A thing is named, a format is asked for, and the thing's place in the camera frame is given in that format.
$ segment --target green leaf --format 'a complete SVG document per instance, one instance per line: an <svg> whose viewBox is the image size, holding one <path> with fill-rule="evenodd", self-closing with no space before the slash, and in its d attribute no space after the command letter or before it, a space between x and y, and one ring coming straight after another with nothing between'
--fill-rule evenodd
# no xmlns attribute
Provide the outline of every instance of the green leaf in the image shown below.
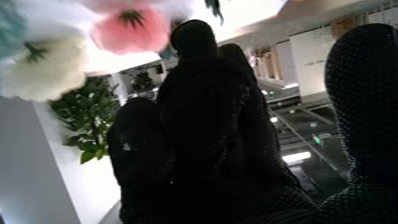
<svg viewBox="0 0 398 224"><path fill-rule="evenodd" d="M125 26L132 25L132 27L136 28L136 26L139 24L141 27L144 27L146 18L143 16L143 12L139 10L128 10L127 12L123 12L120 19L121 19Z"/></svg>
<svg viewBox="0 0 398 224"><path fill-rule="evenodd" d="M36 48L31 43L25 43L25 47L29 49L31 55L27 57L29 63L38 63L41 59L45 59L45 54L48 50L45 48Z"/></svg>
<svg viewBox="0 0 398 224"><path fill-rule="evenodd" d="M98 160L102 160L105 154L107 154L107 151L105 151L105 150L98 150L98 151L96 151L96 159L98 159Z"/></svg>
<svg viewBox="0 0 398 224"><path fill-rule="evenodd" d="M80 164L86 164L96 157L96 153L84 152L80 157Z"/></svg>
<svg viewBox="0 0 398 224"><path fill-rule="evenodd" d="M221 23L224 23L224 16L221 12L221 0L205 0L207 6L214 11L215 17L221 17Z"/></svg>
<svg viewBox="0 0 398 224"><path fill-rule="evenodd" d="M79 146L79 140L80 140L80 136L73 136L68 140L66 140L66 143L64 145L66 146Z"/></svg>

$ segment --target green plant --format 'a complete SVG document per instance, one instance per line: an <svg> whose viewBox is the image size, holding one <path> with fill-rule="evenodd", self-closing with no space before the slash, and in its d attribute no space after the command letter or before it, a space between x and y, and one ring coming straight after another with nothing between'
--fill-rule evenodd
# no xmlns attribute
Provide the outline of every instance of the green plant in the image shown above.
<svg viewBox="0 0 398 224"><path fill-rule="evenodd" d="M105 77L88 78L86 86L72 91L63 99L52 102L52 109L68 129L73 131L64 145L79 147L84 151L80 163L109 155L107 131L114 123L114 88Z"/></svg>

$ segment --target dark clothing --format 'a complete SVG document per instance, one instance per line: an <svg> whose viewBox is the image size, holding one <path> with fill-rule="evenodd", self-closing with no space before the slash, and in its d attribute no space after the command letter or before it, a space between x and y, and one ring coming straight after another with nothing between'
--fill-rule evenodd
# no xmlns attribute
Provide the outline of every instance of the dark clothing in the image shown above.
<svg viewBox="0 0 398 224"><path fill-rule="evenodd" d="M255 133L255 139L249 140L253 146L247 150L255 150L249 154L258 155L256 148L262 148L258 146L271 145L262 152L267 154L263 157L267 164L260 163L256 166L260 170L267 169L267 172L272 173L271 176L274 176L274 172L276 176L287 173L287 179L276 178L274 181L217 179L221 176L217 173L219 163L224 161L221 155L228 152L226 136L235 132L231 130L235 130L239 116L249 113L244 108L255 108L251 112L255 116L249 116L247 120L244 119L242 125L255 124L255 120L256 122L267 120L269 115L262 112L265 107L260 106L256 98L253 98L256 105L249 106L251 95L258 94L251 91L247 79L240 75L231 75L237 68L230 71L228 64L214 60L201 65L185 64L176 69L178 73L175 74L180 76L171 74L159 99L166 132L157 116L148 117L143 115L146 113L137 116L136 120L118 116L111 130L111 159L123 189L121 218L127 224L398 223L397 45L393 27L372 24L358 27L345 34L331 51L326 83L336 107L345 151L352 164L352 178L351 187L320 206L313 205L301 188L290 184L290 181L285 181L290 180L290 173L285 171L287 167L281 166L281 158L274 154L279 152L276 132L265 121L260 122L263 129L260 126L247 128ZM205 71L201 69L189 72L189 68L201 66L210 69L207 71L214 72L199 72ZM160 115L157 106L152 107L152 111L153 115ZM148 119L157 121L150 122L150 126L144 122ZM132 138L137 133L143 133L141 138ZM176 151L182 152L178 155L182 162L171 163L171 166L166 165L168 161L175 161L169 137ZM132 148L137 148L136 142L141 143L143 140L148 144L139 144L143 147L137 151L125 152L123 145L128 144ZM189 164L191 162L205 168L205 171ZM187 167L187 170L171 171L171 167L175 169ZM198 180L205 177L201 183L173 185L168 181L168 174L175 175L173 172L180 172L178 177L184 182L185 177L191 177L192 174Z"/></svg>
<svg viewBox="0 0 398 224"><path fill-rule="evenodd" d="M239 131L237 118L249 91L249 80L217 58L184 62L171 71L159 105L178 152L176 182L221 177L228 139Z"/></svg>

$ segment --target glass railing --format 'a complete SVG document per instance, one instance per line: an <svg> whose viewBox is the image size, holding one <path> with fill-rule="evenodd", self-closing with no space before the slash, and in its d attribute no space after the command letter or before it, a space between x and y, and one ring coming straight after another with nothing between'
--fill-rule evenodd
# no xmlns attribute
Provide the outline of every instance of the glass railing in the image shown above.
<svg viewBox="0 0 398 224"><path fill-rule="evenodd" d="M274 108L271 115L283 157L292 157L292 171L315 200L322 201L343 190L349 179L349 160L331 103L297 103Z"/></svg>

